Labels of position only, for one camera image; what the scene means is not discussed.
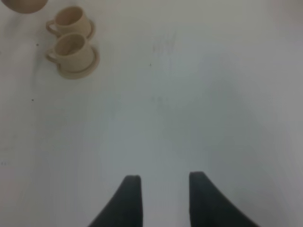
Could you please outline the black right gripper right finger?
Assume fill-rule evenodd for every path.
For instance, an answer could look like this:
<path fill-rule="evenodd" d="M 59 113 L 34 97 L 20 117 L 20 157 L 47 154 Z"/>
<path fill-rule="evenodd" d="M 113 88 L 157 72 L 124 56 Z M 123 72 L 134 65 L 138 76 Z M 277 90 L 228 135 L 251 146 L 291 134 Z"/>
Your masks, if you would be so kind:
<path fill-rule="evenodd" d="M 256 227 L 204 172 L 189 174 L 189 216 L 192 227 Z"/>

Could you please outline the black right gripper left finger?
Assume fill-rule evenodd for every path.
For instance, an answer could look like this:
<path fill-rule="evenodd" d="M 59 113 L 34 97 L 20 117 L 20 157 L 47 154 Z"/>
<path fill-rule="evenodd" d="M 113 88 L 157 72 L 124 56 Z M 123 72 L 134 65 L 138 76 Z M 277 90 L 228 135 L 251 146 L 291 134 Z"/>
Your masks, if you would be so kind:
<path fill-rule="evenodd" d="M 142 227 L 143 199 L 141 178 L 128 175 L 91 227 Z"/>

